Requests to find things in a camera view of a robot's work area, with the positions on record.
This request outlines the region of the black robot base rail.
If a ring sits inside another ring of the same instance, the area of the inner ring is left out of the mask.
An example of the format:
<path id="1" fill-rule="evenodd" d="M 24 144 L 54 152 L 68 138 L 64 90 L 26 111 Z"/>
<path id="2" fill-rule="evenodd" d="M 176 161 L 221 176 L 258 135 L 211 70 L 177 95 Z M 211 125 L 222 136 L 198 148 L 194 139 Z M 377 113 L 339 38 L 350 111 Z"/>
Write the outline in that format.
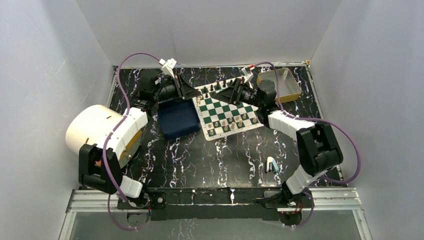
<path id="1" fill-rule="evenodd" d="M 139 198 L 119 200 L 117 208 L 149 214 L 152 221 L 180 219 L 257 219 L 297 226 L 307 219 L 312 194 L 290 194 L 280 187 L 148 188 Z"/>

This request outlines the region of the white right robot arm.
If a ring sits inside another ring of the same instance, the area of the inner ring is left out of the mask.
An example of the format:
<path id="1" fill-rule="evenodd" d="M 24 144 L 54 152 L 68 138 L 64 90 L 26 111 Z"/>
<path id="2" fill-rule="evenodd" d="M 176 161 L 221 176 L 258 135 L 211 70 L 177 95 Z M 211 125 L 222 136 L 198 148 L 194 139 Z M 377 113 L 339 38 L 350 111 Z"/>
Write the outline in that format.
<path id="1" fill-rule="evenodd" d="M 271 197 L 281 200 L 288 207 L 295 207 L 301 201 L 305 188 L 341 164 L 344 157 L 330 124 L 289 116 L 276 104 L 276 95 L 275 83 L 271 80 L 261 80 L 253 89 L 242 83 L 241 78 L 236 78 L 227 88 L 211 97 L 235 106 L 239 103 L 255 106 L 256 116 L 262 125 L 296 141 L 300 165 L 282 183 L 281 193 Z"/>

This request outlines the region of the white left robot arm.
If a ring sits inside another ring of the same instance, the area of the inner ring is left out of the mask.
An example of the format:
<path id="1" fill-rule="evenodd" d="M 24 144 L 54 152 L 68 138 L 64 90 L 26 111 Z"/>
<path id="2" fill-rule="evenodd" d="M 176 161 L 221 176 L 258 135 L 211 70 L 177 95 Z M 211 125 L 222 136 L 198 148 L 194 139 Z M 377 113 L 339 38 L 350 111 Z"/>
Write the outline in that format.
<path id="1" fill-rule="evenodd" d="M 86 108 L 74 119 L 76 125 L 66 134 L 68 144 L 71 137 L 79 141 L 76 145 L 79 183 L 107 194 L 117 194 L 124 200 L 130 198 L 137 208 L 147 206 L 150 198 L 143 191 L 143 183 L 122 173 L 122 167 L 133 155 L 130 149 L 140 145 L 142 128 L 157 112 L 159 104 L 190 103 L 201 94 L 181 74 L 145 69 L 123 114 L 103 105 Z"/>

